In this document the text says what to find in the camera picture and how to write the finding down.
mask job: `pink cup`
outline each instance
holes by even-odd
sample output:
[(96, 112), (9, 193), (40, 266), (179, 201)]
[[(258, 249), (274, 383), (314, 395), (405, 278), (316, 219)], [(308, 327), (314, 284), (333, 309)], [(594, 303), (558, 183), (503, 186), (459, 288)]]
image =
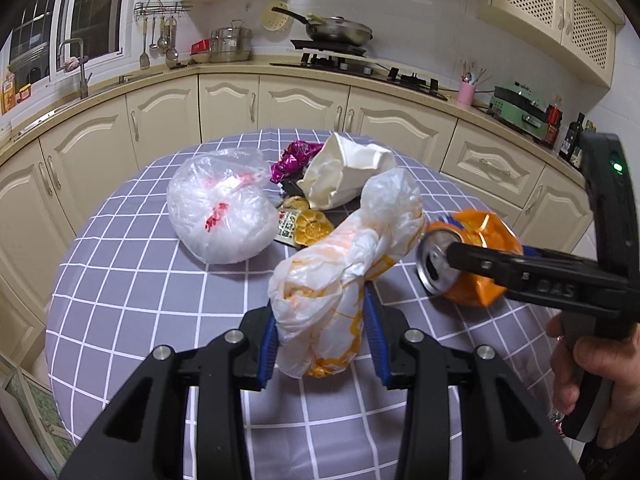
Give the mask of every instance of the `pink cup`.
[(476, 96), (476, 87), (470, 85), (469, 83), (465, 83), (464, 81), (460, 82), (460, 92), (458, 92), (458, 102), (461, 105), (471, 106), (474, 103), (474, 97)]

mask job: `gas stove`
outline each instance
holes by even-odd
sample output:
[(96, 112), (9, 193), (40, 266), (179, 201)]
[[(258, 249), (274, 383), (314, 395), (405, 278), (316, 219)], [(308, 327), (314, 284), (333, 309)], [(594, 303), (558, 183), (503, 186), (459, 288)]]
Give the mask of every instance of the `gas stove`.
[(292, 40), (297, 50), (303, 50), (300, 63), (271, 63), (272, 66), (295, 66), (327, 72), (346, 73), (376, 81), (382, 81), (409, 90), (426, 94), (442, 101), (448, 98), (440, 93), (438, 80), (421, 79), (416, 73), (401, 73), (398, 67), (386, 68), (384, 60), (364, 57), (365, 49), (340, 43), (319, 43), (317, 41)]

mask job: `purple wrapper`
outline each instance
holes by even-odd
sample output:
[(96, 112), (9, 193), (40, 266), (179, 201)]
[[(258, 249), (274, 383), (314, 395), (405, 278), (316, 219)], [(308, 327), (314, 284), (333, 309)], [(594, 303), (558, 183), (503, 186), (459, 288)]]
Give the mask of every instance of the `purple wrapper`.
[(294, 140), (282, 153), (279, 162), (271, 166), (271, 181), (274, 184), (283, 178), (301, 171), (309, 161), (318, 154), (324, 144), (320, 142), (306, 142), (306, 140)]

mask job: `utensil rack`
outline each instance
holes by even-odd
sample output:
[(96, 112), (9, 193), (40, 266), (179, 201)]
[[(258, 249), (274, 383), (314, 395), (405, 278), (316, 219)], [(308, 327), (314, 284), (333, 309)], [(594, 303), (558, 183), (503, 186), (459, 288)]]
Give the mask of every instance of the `utensil rack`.
[(184, 2), (164, 2), (162, 0), (147, 0), (137, 2), (133, 9), (136, 21), (149, 16), (177, 15), (178, 18), (193, 8), (193, 4)]

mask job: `round table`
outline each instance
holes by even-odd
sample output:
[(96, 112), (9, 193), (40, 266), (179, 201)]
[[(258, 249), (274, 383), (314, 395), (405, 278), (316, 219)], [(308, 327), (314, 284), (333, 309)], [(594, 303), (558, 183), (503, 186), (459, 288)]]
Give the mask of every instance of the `round table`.
[[(60, 265), (47, 324), (46, 355), (60, 415), (75, 442), (85, 434), (151, 349), (206, 345), (237, 327), (242, 315), (266, 304), (276, 264), (294, 250), (277, 242), (229, 266), (205, 266), (177, 240), (166, 208), (166, 188), (195, 153), (231, 147), (263, 150), (274, 162), (297, 139), (323, 142), (329, 132), (263, 130), (183, 150), (156, 160), (124, 183), (89, 220)], [(372, 142), (367, 137), (350, 137)], [(437, 171), (396, 153), (419, 182), (433, 219), (465, 208), (486, 209)], [(278, 187), (266, 189), (275, 203)], [(337, 224), (357, 202), (328, 212)], [(376, 282), (383, 304), (400, 308), (411, 326), (444, 346), (471, 350), (490, 344), (549, 410), (554, 346), (543, 327), (547, 308), (498, 300), (489, 309), (430, 300), (415, 272), (413, 251)], [(387, 391), (375, 376), (369, 349), (344, 373), (294, 380), (277, 369), (267, 388), (243, 392), (246, 439), (255, 480), (391, 479), (404, 415), (404, 391)], [(185, 440), (185, 478), (195, 477), (196, 391)], [(460, 478), (462, 439), (457, 391), (450, 388), (451, 478)]]

